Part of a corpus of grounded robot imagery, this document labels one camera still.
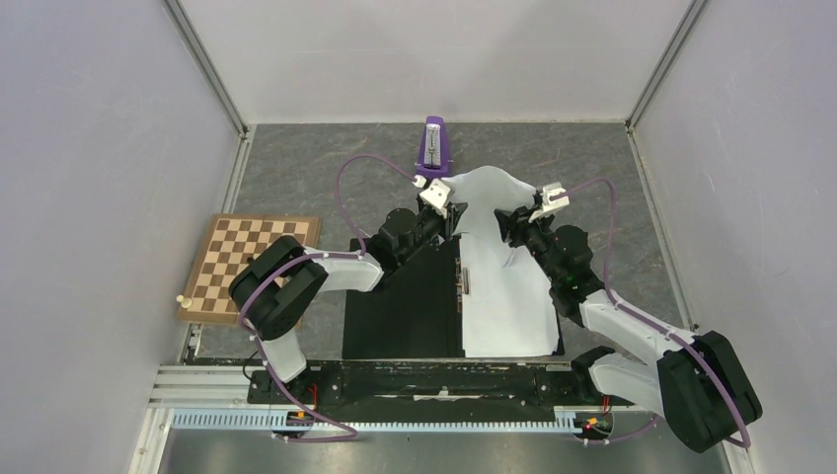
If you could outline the white paper stack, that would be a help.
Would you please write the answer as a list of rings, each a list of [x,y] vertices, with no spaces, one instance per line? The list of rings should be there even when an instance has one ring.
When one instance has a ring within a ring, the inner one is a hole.
[[[468,173],[443,179],[451,189],[453,203],[466,203],[456,225],[456,234],[472,234],[476,237],[500,240],[500,229],[495,217],[497,209],[514,211],[529,207],[534,202],[535,188],[504,170],[483,166]]]

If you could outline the white paper sheets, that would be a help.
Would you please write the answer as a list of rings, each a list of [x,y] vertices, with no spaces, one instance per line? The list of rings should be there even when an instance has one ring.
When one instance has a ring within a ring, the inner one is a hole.
[[[465,234],[462,347],[470,358],[549,356],[560,340],[550,283],[523,247]]]

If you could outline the blue black file folder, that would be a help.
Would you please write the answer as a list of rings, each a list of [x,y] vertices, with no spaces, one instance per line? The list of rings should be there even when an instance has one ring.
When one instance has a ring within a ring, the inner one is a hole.
[[[347,293],[342,358],[467,357],[462,313],[469,284],[460,239],[421,250],[370,292]],[[557,322],[557,349],[544,356],[566,352],[558,316]]]

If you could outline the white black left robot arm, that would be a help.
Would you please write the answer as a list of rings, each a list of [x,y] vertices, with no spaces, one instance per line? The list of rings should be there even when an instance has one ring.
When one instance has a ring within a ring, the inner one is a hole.
[[[325,292],[346,296],[344,358],[462,356],[455,231],[466,209],[424,202],[417,211],[396,208],[375,234],[345,252],[282,236],[236,275],[228,292],[273,376],[272,391],[287,403],[307,396],[308,362],[296,325]]]

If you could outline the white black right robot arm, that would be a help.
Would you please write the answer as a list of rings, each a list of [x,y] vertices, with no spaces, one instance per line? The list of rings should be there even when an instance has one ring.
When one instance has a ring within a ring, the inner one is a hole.
[[[582,229],[551,227],[530,210],[496,210],[501,240],[525,248],[550,284],[559,315],[632,354],[607,347],[571,363],[572,395],[583,403],[615,396],[643,407],[669,425],[688,448],[702,453],[742,434],[763,407],[725,336],[694,334],[665,324],[625,302],[591,268],[593,252]]]

